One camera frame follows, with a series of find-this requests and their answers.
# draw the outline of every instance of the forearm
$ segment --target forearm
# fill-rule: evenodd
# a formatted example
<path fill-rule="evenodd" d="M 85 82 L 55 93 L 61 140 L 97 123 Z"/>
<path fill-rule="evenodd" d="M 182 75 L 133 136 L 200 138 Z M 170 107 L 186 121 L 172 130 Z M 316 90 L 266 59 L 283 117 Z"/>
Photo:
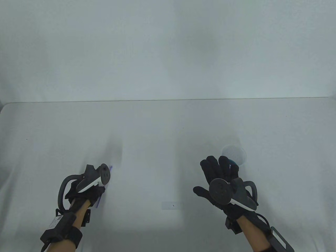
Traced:
<path fill-rule="evenodd" d="M 245 216 L 237 219 L 237 222 L 254 252 L 260 252 L 271 247 L 265 234 Z"/>
<path fill-rule="evenodd" d="M 81 207 L 81 209 L 79 209 L 78 212 L 76 213 L 76 220 L 72 224 L 72 226 L 78 229 L 81 228 L 85 212 L 89 208 L 89 206 L 90 206 L 90 201 L 87 200 L 84 203 L 84 205 Z M 50 244 L 47 252 L 74 252 L 75 250 L 76 250 L 76 246 L 73 242 L 69 240 L 63 240 L 60 242 Z"/>

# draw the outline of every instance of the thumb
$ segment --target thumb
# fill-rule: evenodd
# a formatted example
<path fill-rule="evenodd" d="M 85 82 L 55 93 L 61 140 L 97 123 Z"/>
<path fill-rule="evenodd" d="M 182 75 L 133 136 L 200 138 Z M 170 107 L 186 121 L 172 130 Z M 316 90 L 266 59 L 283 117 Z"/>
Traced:
<path fill-rule="evenodd" d="M 105 187 L 104 186 L 95 186 L 96 193 L 98 193 L 99 196 L 101 196 L 105 192 Z"/>
<path fill-rule="evenodd" d="M 218 204 L 216 201 L 213 200 L 213 198 L 210 196 L 210 193 L 209 193 L 208 190 L 205 190 L 201 186 L 195 186 L 193 191 L 197 196 L 200 196 L 200 197 L 203 197 L 203 198 L 207 199 L 212 205 L 214 205 L 215 207 L 218 207 L 219 209 L 223 210 L 223 206 Z"/>
<path fill-rule="evenodd" d="M 197 196 L 200 196 L 200 197 L 203 197 L 203 198 L 206 198 L 206 199 L 208 199 L 208 197 L 210 197 L 209 191 L 205 190 L 201 186 L 195 186 L 193 188 L 193 191 Z"/>

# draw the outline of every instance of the white backdrop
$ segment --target white backdrop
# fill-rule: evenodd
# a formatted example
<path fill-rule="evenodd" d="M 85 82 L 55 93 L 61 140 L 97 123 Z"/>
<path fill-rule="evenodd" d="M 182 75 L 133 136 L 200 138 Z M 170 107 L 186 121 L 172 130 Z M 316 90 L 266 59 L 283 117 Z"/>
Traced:
<path fill-rule="evenodd" d="M 336 2 L 0 1 L 0 101 L 331 96 Z"/>
<path fill-rule="evenodd" d="M 8 104 L 0 252 L 39 251 L 63 179 L 103 162 L 111 181 L 78 251 L 251 251 L 193 193 L 208 185 L 200 161 L 229 143 L 247 153 L 239 174 L 258 188 L 257 212 L 295 251 L 336 251 L 335 125 L 328 98 Z"/>

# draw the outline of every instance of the clear plastic cup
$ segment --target clear plastic cup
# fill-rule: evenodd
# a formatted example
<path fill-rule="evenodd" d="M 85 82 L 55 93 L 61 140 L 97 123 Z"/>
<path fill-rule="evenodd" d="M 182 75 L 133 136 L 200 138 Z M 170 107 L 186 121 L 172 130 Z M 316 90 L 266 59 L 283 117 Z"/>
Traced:
<path fill-rule="evenodd" d="M 233 144 L 224 146 L 221 155 L 226 156 L 228 159 L 232 160 L 238 166 L 243 165 L 246 162 L 247 158 L 245 150 L 240 146 Z"/>

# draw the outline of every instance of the cable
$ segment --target cable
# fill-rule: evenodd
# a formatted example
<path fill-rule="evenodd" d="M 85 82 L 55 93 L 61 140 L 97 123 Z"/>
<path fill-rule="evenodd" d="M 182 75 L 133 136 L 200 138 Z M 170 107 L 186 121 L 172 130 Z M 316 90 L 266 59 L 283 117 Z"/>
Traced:
<path fill-rule="evenodd" d="M 261 218 L 263 218 L 263 220 L 266 222 L 266 225 L 270 228 L 270 225 L 269 225 L 268 221 L 266 220 L 266 218 L 264 216 L 262 216 L 259 213 L 256 213 L 256 215 L 259 216 L 259 217 L 261 217 Z"/>
<path fill-rule="evenodd" d="M 66 210 L 63 206 L 63 198 L 64 198 L 65 187 L 67 186 L 69 181 L 78 180 L 78 179 L 81 179 L 81 178 L 82 178 L 82 175 L 70 175 L 63 180 L 63 182 L 61 184 L 61 187 L 59 189 L 58 198 L 57 198 L 58 209 L 60 210 L 61 214 L 64 214 L 66 212 Z"/>

